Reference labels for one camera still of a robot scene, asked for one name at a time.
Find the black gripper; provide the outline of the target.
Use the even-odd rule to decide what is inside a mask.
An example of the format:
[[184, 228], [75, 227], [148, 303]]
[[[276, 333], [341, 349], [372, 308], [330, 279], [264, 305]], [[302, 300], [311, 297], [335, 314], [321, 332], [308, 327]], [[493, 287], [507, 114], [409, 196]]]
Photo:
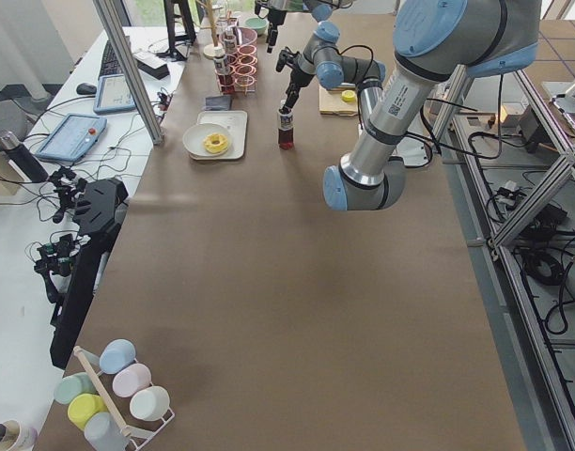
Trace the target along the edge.
[[254, 12], [257, 17], [265, 18], [271, 27], [282, 25], [288, 12], [285, 0], [255, 0]]
[[[267, 52], [271, 53], [274, 49], [278, 37], [278, 30], [274, 26], [270, 26], [267, 33]], [[299, 51], [292, 51], [289, 47], [284, 47], [277, 58], [275, 70], [280, 73], [285, 67], [295, 71], [300, 68], [299, 59], [301, 53]], [[286, 98], [282, 103], [281, 110], [283, 112], [291, 111], [300, 97], [301, 87], [294, 82], [290, 82], [286, 90]]]

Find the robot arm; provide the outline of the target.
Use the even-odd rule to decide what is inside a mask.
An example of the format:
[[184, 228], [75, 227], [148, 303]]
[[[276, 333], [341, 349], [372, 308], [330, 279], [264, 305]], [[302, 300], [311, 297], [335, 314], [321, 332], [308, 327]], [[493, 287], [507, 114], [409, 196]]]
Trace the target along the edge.
[[326, 168], [323, 196], [333, 210], [383, 210], [401, 196], [406, 168], [394, 151], [420, 113], [430, 91], [459, 65], [473, 78], [502, 75], [536, 58], [538, 1], [408, 1], [396, 16], [396, 67], [383, 87], [385, 67], [373, 58], [337, 50], [338, 28], [318, 24], [305, 48], [281, 51], [276, 68], [290, 67], [286, 108], [312, 79], [333, 89], [353, 84], [362, 132], [353, 151]]
[[254, 13], [261, 18], [261, 11], [267, 11], [266, 43], [270, 54], [276, 44], [279, 27], [285, 23], [289, 13], [308, 12], [317, 22], [322, 22], [329, 19], [335, 10], [350, 8], [353, 4], [352, 0], [256, 0]]

